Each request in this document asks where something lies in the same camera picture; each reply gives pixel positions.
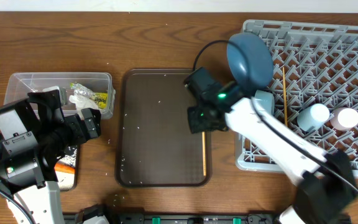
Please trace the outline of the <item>orange carrot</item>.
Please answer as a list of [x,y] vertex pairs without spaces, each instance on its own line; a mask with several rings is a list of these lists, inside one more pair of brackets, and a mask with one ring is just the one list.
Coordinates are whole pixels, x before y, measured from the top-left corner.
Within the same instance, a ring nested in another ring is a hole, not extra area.
[[66,173],[66,174],[75,174],[75,169],[70,167],[70,166],[67,166],[65,164],[60,164],[60,163],[57,163],[55,164],[55,171],[56,172],[63,172],[63,173]]

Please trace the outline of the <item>wooden chopstick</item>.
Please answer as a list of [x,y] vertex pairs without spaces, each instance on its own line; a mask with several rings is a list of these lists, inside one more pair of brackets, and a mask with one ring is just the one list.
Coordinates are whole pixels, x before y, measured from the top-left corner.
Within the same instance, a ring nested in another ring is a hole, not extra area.
[[203,175],[206,176],[207,164],[206,164],[206,133],[205,132],[202,132],[202,153],[203,153]]
[[285,126],[288,127],[288,112],[287,112],[287,86],[286,86],[286,76],[285,76],[285,67],[282,67],[282,78],[283,78],[283,111],[284,111],[284,120]]

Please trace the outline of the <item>yellow silver snack wrapper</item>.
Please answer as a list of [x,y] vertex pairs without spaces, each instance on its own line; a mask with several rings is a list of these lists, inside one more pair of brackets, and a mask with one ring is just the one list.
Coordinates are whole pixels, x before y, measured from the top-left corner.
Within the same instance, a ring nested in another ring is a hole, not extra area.
[[108,94],[107,93],[96,93],[90,90],[89,88],[83,86],[79,83],[71,83],[70,88],[73,90],[72,95],[82,95],[89,99],[92,99],[98,107],[103,110],[107,106],[107,99]]

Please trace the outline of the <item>light blue plastic cup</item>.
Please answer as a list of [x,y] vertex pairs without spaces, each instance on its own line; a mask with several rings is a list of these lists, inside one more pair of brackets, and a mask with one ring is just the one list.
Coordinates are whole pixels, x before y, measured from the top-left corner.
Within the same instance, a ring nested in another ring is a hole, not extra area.
[[297,116],[297,123],[300,129],[310,132],[321,127],[329,116],[328,107],[317,103],[301,111]]

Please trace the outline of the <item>white rice grains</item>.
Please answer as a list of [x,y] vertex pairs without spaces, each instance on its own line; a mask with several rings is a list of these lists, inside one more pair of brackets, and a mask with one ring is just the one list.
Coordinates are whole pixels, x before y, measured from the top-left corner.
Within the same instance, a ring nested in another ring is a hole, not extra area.
[[58,161],[58,163],[63,164],[65,166],[69,166],[71,168],[75,168],[77,163],[77,151],[78,151],[78,146],[66,147],[64,150],[65,156],[62,157]]

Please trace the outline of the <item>dark blue plate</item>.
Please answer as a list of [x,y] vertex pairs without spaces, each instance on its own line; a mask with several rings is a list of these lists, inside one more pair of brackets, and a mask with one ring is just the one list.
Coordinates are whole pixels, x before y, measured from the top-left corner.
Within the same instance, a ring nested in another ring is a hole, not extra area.
[[273,79],[273,60],[265,42],[249,32],[234,34],[227,45],[227,61],[246,95],[263,90]]

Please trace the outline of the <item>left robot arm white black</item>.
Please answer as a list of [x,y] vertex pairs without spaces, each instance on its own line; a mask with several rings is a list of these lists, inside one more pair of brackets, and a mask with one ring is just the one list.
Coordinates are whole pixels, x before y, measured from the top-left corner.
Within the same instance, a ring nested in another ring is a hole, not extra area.
[[98,138],[100,122],[98,109],[65,116],[59,88],[0,107],[0,196],[17,223],[64,223],[55,165]]

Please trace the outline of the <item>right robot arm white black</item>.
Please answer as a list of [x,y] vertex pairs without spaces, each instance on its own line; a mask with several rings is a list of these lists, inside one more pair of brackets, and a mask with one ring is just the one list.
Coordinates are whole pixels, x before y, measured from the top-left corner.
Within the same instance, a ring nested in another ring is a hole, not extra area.
[[192,133],[231,129],[260,147],[296,186],[294,202],[275,223],[339,223],[342,211],[358,197],[348,156],[330,154],[288,129],[239,80],[222,85],[203,67],[193,67],[184,86],[196,99],[187,109]]

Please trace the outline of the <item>light blue small bowl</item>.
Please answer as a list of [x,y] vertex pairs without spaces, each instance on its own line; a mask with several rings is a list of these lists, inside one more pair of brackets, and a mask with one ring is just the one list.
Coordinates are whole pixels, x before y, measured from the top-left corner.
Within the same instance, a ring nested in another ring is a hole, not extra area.
[[274,115],[275,102],[274,97],[271,93],[257,90],[255,92],[254,97],[266,112],[269,112],[271,115]]

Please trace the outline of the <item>white tissue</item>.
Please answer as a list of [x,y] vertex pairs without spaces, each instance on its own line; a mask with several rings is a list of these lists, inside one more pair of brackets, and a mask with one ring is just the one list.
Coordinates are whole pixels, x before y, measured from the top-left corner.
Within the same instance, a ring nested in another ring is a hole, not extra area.
[[81,118],[81,120],[84,120],[83,113],[81,112],[82,109],[91,108],[94,110],[101,111],[101,109],[98,107],[98,105],[92,99],[89,99],[85,96],[70,95],[68,100],[70,101],[70,103],[75,104],[76,111],[77,111],[79,117]]

